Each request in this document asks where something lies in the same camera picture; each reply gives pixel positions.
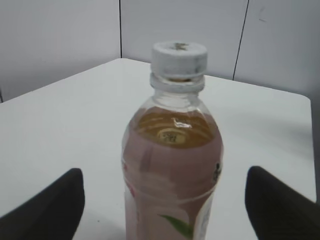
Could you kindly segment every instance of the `bottle neck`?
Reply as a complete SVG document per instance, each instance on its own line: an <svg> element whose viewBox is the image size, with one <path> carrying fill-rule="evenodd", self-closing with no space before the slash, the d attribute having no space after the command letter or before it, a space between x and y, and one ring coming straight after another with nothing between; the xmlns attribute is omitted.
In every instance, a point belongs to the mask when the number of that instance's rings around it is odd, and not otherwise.
<svg viewBox="0 0 320 240"><path fill-rule="evenodd" d="M151 73L150 84L156 90L161 90L173 94L193 94L198 93L205 87L203 75L193 78L171 79Z"/></svg>
<svg viewBox="0 0 320 240"><path fill-rule="evenodd" d="M190 112L201 103L199 93L172 93L155 89L152 96L153 102L160 108L175 112Z"/></svg>

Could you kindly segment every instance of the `white table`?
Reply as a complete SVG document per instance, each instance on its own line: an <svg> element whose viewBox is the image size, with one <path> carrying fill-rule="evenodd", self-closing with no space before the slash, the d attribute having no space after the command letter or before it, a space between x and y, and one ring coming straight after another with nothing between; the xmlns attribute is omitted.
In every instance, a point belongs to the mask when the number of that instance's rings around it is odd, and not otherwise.
<svg viewBox="0 0 320 240"><path fill-rule="evenodd" d="M86 205L74 239L124 240L121 139L129 119L153 94L149 68L117 59L0 104L0 216L79 167ZM200 97L225 146L207 239L254 240L244 204L249 167L260 165L316 200L310 101L206 79Z"/></svg>

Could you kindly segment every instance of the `plastic bottle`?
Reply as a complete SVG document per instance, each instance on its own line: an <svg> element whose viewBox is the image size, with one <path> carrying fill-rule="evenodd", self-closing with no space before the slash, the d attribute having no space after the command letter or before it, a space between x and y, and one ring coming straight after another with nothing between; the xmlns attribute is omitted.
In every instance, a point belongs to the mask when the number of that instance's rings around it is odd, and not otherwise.
<svg viewBox="0 0 320 240"><path fill-rule="evenodd" d="M198 98L207 49L161 42L152 49L151 96L122 140L126 240L203 240L222 170L223 142Z"/></svg>

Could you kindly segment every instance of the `white wall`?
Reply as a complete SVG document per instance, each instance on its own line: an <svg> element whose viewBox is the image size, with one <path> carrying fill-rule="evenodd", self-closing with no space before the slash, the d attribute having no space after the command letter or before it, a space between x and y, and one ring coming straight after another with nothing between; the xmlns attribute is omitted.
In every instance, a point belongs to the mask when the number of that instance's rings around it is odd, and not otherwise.
<svg viewBox="0 0 320 240"><path fill-rule="evenodd" d="M119 1L0 0L0 34L6 101L119 58Z"/></svg>
<svg viewBox="0 0 320 240"><path fill-rule="evenodd" d="M198 42L208 73L232 79L246 8L247 0L121 0L122 56L150 62L155 42Z"/></svg>
<svg viewBox="0 0 320 240"><path fill-rule="evenodd" d="M299 93L311 99L318 201L319 13L319 0L250 0L234 76L236 81Z"/></svg>

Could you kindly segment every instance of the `white bottle cap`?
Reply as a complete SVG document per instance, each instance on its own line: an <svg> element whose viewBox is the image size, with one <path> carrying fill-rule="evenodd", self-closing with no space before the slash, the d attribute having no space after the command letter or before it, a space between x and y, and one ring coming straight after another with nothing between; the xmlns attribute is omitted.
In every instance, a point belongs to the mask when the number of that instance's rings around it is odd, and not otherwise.
<svg viewBox="0 0 320 240"><path fill-rule="evenodd" d="M208 51L197 43L159 42L152 49L151 71L168 79L192 79L205 74Z"/></svg>

